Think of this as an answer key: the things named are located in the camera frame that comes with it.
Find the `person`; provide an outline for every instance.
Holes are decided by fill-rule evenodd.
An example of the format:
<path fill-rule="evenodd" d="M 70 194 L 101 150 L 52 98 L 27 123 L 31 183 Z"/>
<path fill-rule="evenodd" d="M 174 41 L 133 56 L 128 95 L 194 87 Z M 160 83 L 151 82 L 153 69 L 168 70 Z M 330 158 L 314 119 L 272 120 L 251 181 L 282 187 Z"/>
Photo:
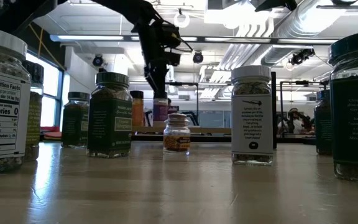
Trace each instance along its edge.
<path fill-rule="evenodd" d="M 286 121 L 281 121 L 278 124 L 278 133 L 283 132 L 282 122 L 284 122 L 284 129 L 288 133 L 293 133 L 293 134 L 301 134 L 301 133 L 303 133 L 305 130 L 303 128 L 302 120 L 299 117 L 298 108 L 290 109 L 290 111 L 288 112 L 288 115 L 290 117 L 289 121 L 287 121 L 287 122 Z"/>

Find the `small spice jar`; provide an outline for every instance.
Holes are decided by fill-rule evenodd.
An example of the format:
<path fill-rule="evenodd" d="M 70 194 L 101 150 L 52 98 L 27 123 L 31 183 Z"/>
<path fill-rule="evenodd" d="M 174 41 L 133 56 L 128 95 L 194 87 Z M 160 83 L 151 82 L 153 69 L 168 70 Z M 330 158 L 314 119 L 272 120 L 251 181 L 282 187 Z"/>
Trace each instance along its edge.
<path fill-rule="evenodd" d="M 89 100 L 90 95 L 87 93 L 74 91 L 68 93 L 68 103 L 63 109 L 63 147 L 86 147 Z"/>
<path fill-rule="evenodd" d="M 189 154 L 190 129 L 186 115 L 172 113 L 165 121 L 167 124 L 163 134 L 164 153 Z"/>
<path fill-rule="evenodd" d="M 153 127 L 165 127 L 168 119 L 168 95 L 167 92 L 154 93 L 153 102 Z"/>
<path fill-rule="evenodd" d="M 0 31 L 0 172 L 24 160 L 31 82 L 22 66 L 26 53 L 24 41 Z"/>
<path fill-rule="evenodd" d="M 24 161 L 27 162 L 37 160 L 40 152 L 39 142 L 42 96 L 44 95 L 44 68 L 37 63 L 27 60 L 24 61 L 22 65 L 31 75 L 30 106 L 24 154 Z"/>
<path fill-rule="evenodd" d="M 89 106 L 87 154 L 91 157 L 128 156 L 131 150 L 132 97 L 128 76 L 96 74 L 96 89 Z"/>
<path fill-rule="evenodd" d="M 245 66 L 232 71 L 232 161 L 270 166 L 273 160 L 273 116 L 270 69 Z"/>
<path fill-rule="evenodd" d="M 358 180 L 358 34 L 329 47 L 335 175 Z"/>
<path fill-rule="evenodd" d="M 331 104 L 329 90 L 317 93 L 317 106 L 314 108 L 314 123 L 316 124 L 316 150 L 319 155 L 333 154 L 333 127 L 331 122 Z"/>
<path fill-rule="evenodd" d="M 143 126 L 143 91 L 133 90 L 129 92 L 132 96 L 132 125 Z"/>

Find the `white jar lid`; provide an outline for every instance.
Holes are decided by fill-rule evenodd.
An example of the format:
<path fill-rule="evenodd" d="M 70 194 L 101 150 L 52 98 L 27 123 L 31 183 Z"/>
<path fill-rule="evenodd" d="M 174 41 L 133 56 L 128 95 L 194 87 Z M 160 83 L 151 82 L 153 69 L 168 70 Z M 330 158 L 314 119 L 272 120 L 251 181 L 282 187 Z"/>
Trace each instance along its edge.
<path fill-rule="evenodd" d="M 231 71 L 231 80 L 238 78 L 263 78 L 272 79 L 272 74 L 270 73 L 270 68 L 262 65 L 248 65 L 239 68 L 235 68 Z"/>
<path fill-rule="evenodd" d="M 27 44 L 20 38 L 6 32 L 0 31 L 0 46 L 13 50 L 18 53 L 18 57 L 25 59 L 27 53 Z"/>

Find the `table surface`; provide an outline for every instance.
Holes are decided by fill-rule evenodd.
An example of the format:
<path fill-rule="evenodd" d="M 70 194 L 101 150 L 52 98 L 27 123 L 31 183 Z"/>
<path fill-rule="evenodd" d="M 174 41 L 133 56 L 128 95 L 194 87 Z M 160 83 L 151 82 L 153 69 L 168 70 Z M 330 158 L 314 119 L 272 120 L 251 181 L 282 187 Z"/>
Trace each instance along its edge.
<path fill-rule="evenodd" d="M 232 165 L 230 144 L 89 158 L 40 143 L 37 162 L 0 174 L 0 223 L 358 223 L 358 182 L 314 146 L 279 144 L 272 167 Z"/>

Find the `black robotic arm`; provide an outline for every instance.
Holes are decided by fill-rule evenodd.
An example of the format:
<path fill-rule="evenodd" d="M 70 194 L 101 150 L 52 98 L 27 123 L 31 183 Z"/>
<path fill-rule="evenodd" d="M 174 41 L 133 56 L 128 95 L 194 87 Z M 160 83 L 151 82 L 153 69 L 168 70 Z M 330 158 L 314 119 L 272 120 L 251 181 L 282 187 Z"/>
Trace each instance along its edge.
<path fill-rule="evenodd" d="M 67 0 L 16 0 L 8 2 L 0 16 L 0 30 L 17 35 L 35 18 L 44 16 Z M 144 75 L 156 96 L 166 96 L 165 75 L 167 65 L 177 66 L 180 54 L 165 49 L 178 47 L 183 40 L 179 28 L 164 21 L 153 5 L 144 0 L 93 0 L 122 14 L 134 24 L 132 32 L 139 33 L 140 45 L 145 61 Z"/>

